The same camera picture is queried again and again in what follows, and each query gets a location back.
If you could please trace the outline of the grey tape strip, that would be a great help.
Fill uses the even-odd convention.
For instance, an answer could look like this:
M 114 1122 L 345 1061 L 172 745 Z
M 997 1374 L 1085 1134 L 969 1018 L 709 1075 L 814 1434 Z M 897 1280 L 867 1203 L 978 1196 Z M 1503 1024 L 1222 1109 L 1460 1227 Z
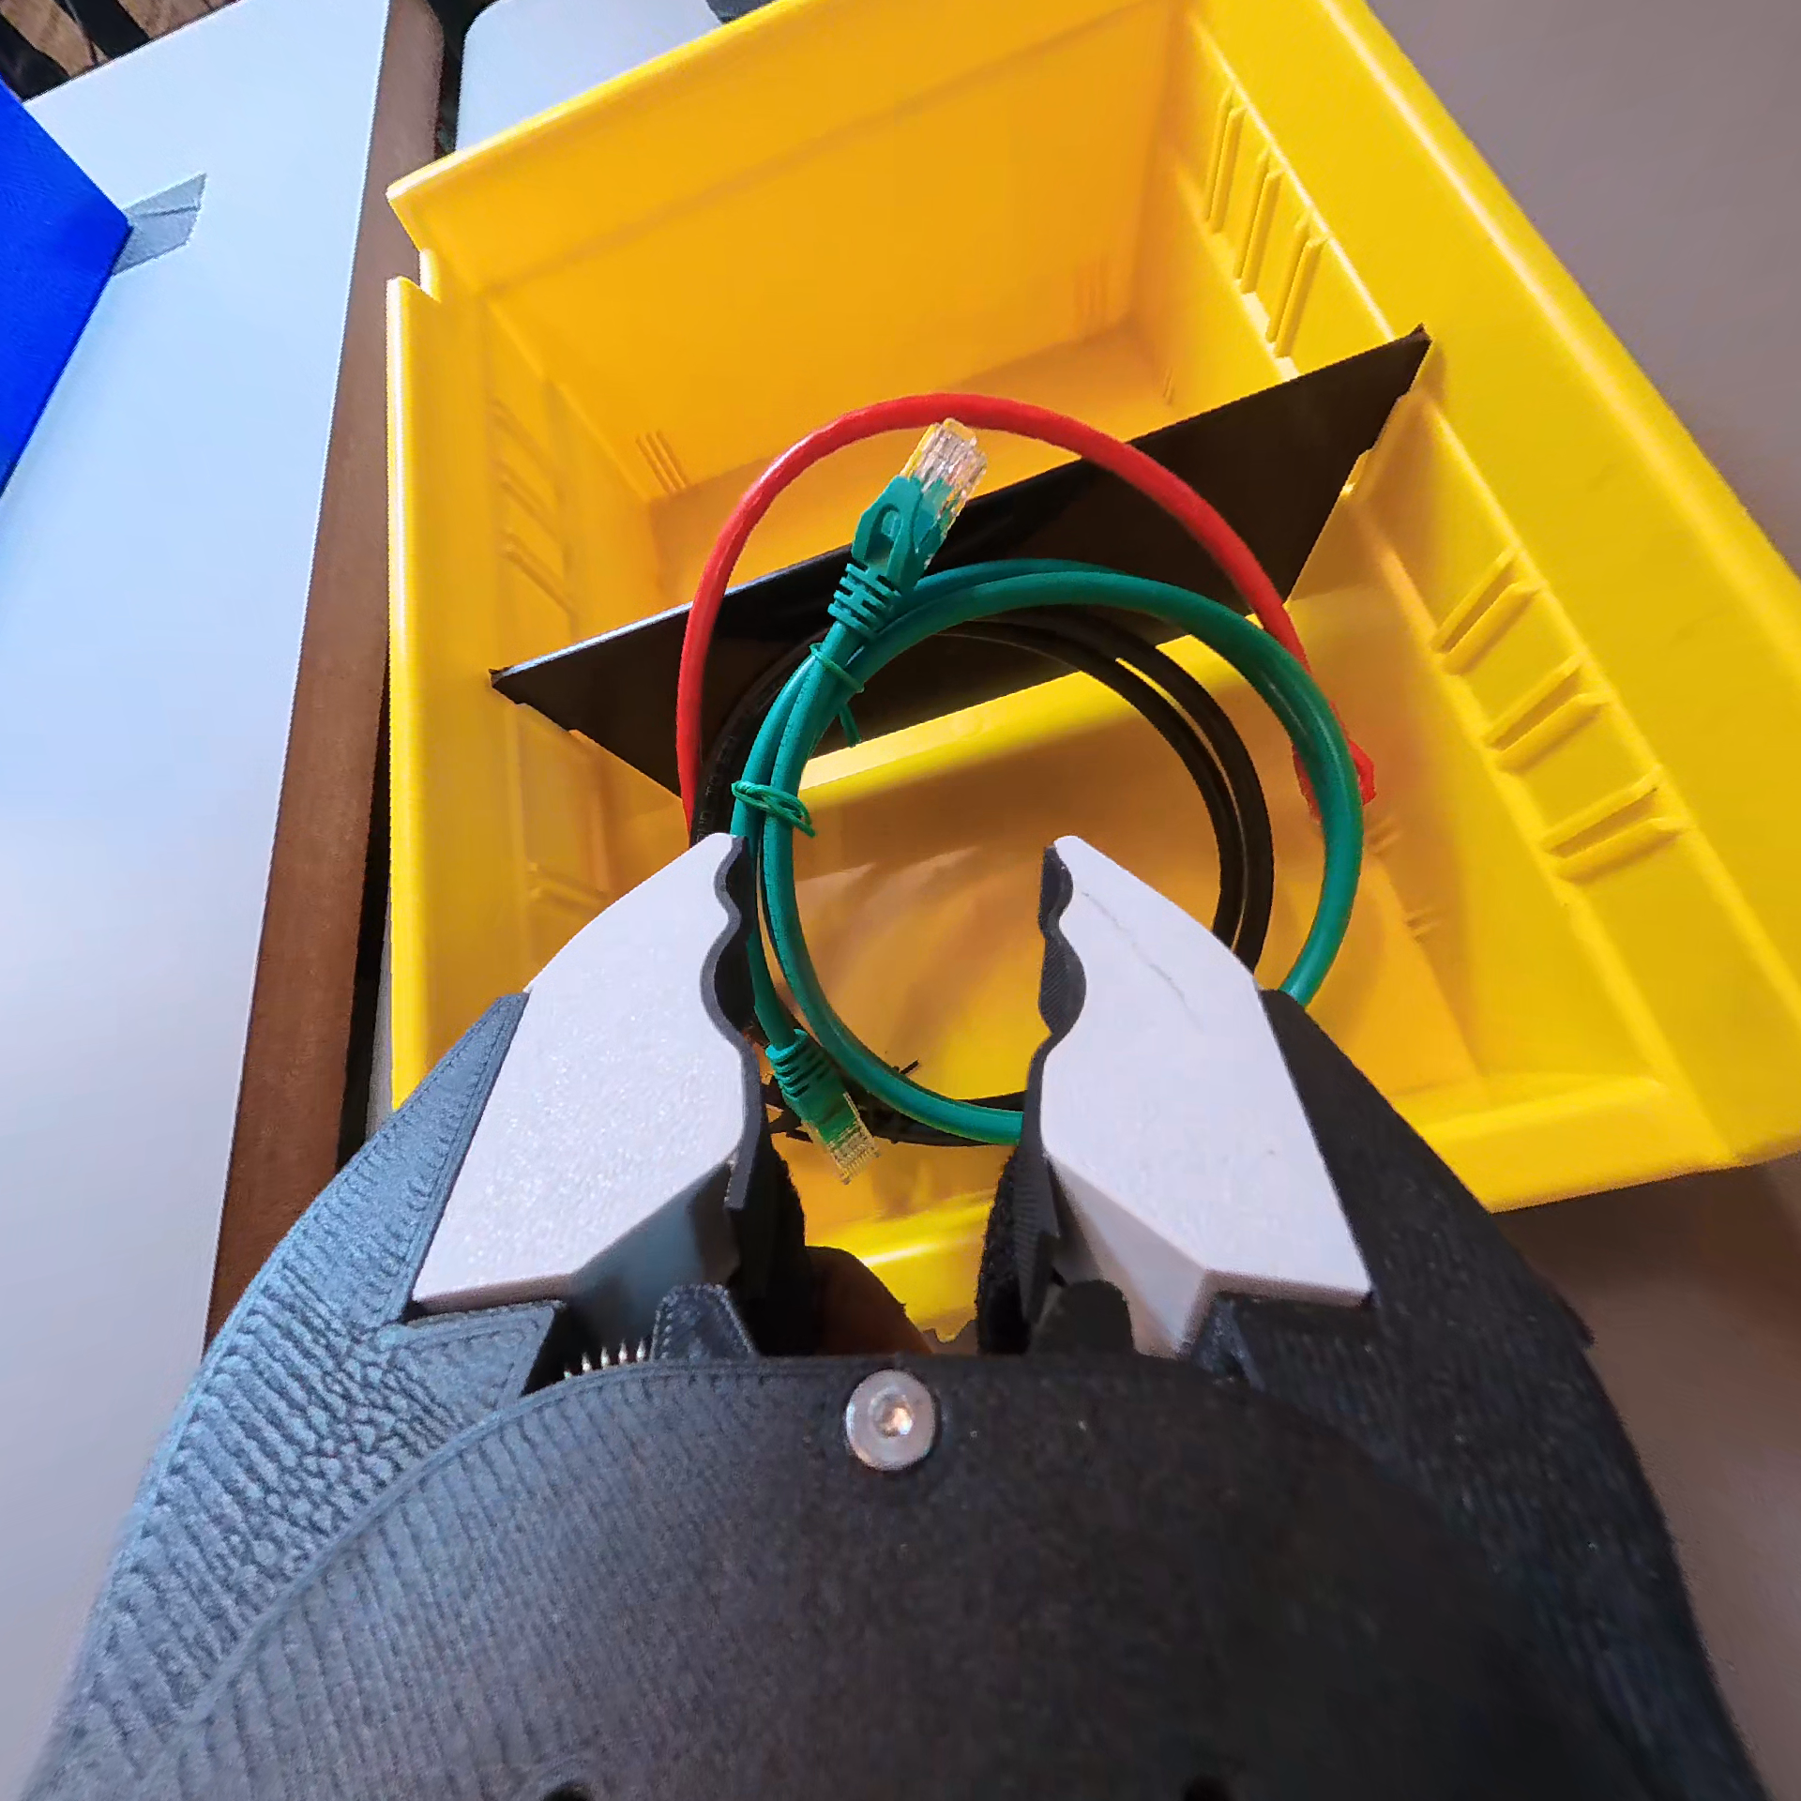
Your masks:
M 111 273 L 120 275 L 183 250 L 194 235 L 207 185 L 207 174 L 191 174 L 172 187 L 131 201 L 125 207 L 128 235 Z

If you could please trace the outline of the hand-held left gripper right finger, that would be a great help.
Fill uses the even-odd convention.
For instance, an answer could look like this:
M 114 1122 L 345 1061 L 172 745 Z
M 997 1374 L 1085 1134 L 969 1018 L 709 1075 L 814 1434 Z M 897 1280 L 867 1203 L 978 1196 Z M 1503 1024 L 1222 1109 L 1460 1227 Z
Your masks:
M 1254 976 L 1082 836 L 1049 846 L 1044 901 L 1069 981 L 1030 1102 L 1053 1268 L 1113 1286 L 1149 1356 L 1184 1355 L 1226 1291 L 1362 1308 L 1370 1268 Z

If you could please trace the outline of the yellow plastic bin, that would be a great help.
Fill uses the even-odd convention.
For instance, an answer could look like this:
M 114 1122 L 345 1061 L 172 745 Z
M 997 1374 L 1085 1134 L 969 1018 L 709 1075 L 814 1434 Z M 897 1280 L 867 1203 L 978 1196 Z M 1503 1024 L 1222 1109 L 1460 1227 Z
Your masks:
M 1294 617 L 1376 767 L 1315 1018 L 1503 1209 L 1798 1149 L 1798 579 L 1365 3 L 780 3 L 394 191 L 394 1098 L 686 846 L 490 671 L 850 409 L 1118 435 L 1432 347 Z

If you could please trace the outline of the blue plastic bin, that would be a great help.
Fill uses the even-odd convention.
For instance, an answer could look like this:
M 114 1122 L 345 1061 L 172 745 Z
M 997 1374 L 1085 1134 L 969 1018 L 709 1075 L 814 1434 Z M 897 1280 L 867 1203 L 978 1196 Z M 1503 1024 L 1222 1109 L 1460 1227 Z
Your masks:
M 125 250 L 128 215 L 3 90 L 3 482 L 13 478 Z

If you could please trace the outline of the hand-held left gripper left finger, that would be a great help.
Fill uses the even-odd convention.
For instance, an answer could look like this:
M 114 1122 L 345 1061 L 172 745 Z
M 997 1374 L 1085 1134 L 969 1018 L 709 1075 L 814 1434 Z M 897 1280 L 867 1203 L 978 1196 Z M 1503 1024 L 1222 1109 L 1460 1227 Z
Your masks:
M 745 864 L 745 839 L 709 833 L 530 981 L 413 1290 L 420 1312 L 562 1302 L 605 1356 L 655 1333 L 668 1291 L 764 1277 Z

